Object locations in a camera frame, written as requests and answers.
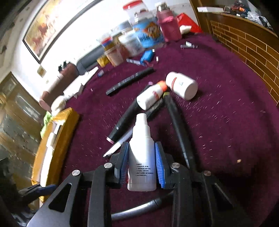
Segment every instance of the brown brick wall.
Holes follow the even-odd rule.
[[[213,20],[211,26],[214,36],[262,78],[278,105],[279,53],[261,40],[232,26]]]

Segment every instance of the silver bolt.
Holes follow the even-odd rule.
[[[78,169],[76,169],[72,172],[73,176],[78,176],[79,174],[80,174],[80,171]]]
[[[205,170],[205,171],[203,172],[203,175],[209,177],[209,176],[211,176],[211,172],[208,171],[208,170]]]
[[[174,162],[174,163],[172,163],[172,167],[177,169],[180,167],[180,164],[177,162]]]
[[[112,167],[112,164],[111,164],[110,162],[105,163],[105,164],[104,164],[104,167],[105,167],[106,169],[109,169],[109,168]]]

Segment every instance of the table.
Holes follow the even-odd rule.
[[[186,40],[198,45],[198,49],[181,49]],[[174,93],[172,97],[189,126],[200,168],[215,174],[259,226],[279,198],[279,112],[265,84],[209,35],[189,35],[157,49],[155,55],[159,57],[158,64],[152,62],[156,72],[114,96],[106,96],[105,91],[144,67],[126,62],[116,68],[108,65],[101,78],[94,76],[77,99],[69,100],[67,107],[80,114],[80,122],[61,180],[74,169],[86,172],[107,162],[102,157],[111,146],[106,137],[140,91],[149,81],[156,83],[171,71],[180,72],[199,84],[198,94],[191,101]],[[165,152],[172,154],[176,162],[183,163],[171,123],[163,107],[149,123],[151,137],[161,141]],[[112,212],[142,204],[162,193],[162,189],[131,192],[126,185],[111,190]],[[113,222],[113,226],[171,226],[171,209],[165,207]]]

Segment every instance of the picture frame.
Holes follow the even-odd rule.
[[[28,27],[23,43],[41,64],[59,36],[82,14],[102,0],[46,0]]]

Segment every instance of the marker with pink end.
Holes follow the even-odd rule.
[[[144,88],[142,92],[144,92],[147,88],[152,86],[153,83],[149,82],[148,85]],[[139,113],[141,108],[139,107],[137,100],[135,99],[132,104],[129,106],[129,108],[126,110],[126,112],[122,115],[122,117],[119,119],[109,136],[107,137],[107,141],[114,144],[116,141],[118,141],[123,134],[128,130],[130,123],[132,119]]]

